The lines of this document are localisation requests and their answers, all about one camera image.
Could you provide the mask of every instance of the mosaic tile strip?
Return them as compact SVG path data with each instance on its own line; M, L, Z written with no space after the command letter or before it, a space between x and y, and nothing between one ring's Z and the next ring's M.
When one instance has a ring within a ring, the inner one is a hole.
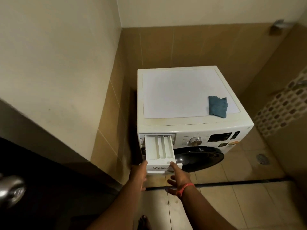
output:
M307 112L307 66L262 108L253 121L264 137Z

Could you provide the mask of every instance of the washing machine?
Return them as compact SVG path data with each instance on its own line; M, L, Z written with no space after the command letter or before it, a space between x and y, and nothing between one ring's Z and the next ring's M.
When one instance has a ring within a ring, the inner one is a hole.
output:
M208 96L227 98L226 118L209 115ZM139 69L137 133L149 174L170 162L193 172L213 166L253 122L217 66Z

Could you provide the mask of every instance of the whirlpool logo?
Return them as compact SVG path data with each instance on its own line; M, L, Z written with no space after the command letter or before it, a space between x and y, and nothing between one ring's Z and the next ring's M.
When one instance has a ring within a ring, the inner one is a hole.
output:
M168 167L154 167L155 170L165 170L168 169Z

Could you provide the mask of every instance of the foot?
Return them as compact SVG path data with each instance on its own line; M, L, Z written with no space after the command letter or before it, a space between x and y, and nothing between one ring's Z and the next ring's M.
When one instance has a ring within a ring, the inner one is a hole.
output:
M138 220L138 230L151 230L151 225L147 216L141 216Z

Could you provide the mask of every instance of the washing machine door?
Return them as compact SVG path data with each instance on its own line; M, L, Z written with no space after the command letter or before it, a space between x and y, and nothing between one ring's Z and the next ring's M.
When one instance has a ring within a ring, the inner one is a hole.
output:
M213 147L184 147L174 149L176 163L182 163L182 170L194 172L216 165L224 154Z

